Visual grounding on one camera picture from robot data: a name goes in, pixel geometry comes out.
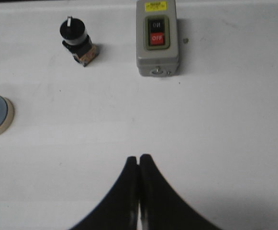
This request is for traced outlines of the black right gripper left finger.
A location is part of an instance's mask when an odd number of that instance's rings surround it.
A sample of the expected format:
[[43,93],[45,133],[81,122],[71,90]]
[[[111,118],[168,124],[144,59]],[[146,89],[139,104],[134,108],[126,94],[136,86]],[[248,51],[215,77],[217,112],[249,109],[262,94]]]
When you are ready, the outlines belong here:
[[115,184],[73,230],[135,230],[138,221],[139,171],[136,157],[128,157]]

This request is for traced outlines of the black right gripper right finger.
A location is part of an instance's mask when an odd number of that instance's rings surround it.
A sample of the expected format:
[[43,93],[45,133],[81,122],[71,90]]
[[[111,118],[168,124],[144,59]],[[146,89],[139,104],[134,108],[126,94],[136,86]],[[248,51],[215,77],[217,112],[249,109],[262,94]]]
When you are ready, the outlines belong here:
[[140,157],[141,222],[144,230],[218,230],[170,186],[149,154]]

